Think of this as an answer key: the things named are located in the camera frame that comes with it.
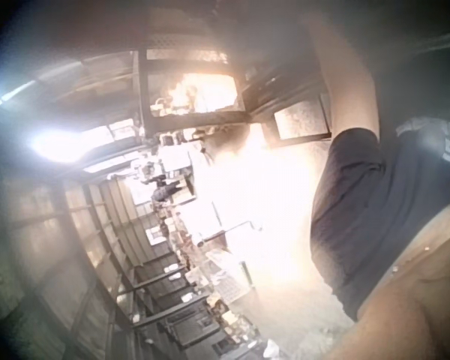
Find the black t-shirt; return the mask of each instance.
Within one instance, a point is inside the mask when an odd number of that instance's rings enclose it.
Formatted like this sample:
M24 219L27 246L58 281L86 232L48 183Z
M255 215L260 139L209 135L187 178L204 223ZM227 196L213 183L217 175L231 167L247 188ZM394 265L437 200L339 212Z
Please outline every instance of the black t-shirt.
M352 129L332 142L317 188L311 251L356 319L420 229L450 204L450 120L413 118L379 143Z

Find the floor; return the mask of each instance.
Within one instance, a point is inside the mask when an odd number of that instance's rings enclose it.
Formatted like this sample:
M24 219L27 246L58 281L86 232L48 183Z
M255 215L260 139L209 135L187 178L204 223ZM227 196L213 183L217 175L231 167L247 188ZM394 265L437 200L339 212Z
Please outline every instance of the floor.
M243 226L227 235L256 287L233 310L293 359L320 359L352 325L308 250L311 206L329 143L265 150L256 125L245 137L222 137L205 143L214 164L194 169L197 193L213 200L223 227L243 220L262 227L257 232Z

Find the t-shirt sleeve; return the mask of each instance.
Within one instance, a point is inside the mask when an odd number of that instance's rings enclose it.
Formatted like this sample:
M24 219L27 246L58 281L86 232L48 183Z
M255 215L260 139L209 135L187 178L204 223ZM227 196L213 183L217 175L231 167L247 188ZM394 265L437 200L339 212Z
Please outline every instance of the t-shirt sleeve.
M331 143L322 177L313 201L312 232L334 228L357 215L385 169L377 136L355 128L340 133Z

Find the white object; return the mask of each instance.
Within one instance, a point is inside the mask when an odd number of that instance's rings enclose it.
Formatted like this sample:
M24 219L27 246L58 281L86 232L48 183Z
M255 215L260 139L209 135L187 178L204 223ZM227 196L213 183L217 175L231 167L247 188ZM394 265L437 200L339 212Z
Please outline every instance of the white object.
M265 359L278 360L279 355L280 355L280 348L278 347L278 345L273 340L268 339L267 347L263 352L263 357Z

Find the skin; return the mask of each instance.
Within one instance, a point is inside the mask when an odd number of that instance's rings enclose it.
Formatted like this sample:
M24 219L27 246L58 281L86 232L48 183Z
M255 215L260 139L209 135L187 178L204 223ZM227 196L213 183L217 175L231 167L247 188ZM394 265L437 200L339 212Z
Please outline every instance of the skin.
M307 16L304 24L330 94L333 137L364 128L380 139L368 69L321 14ZM450 354L449 239L450 206L412 240L398 260L397 276L382 279L358 312L358 323L325 359L442 359L444 352Z

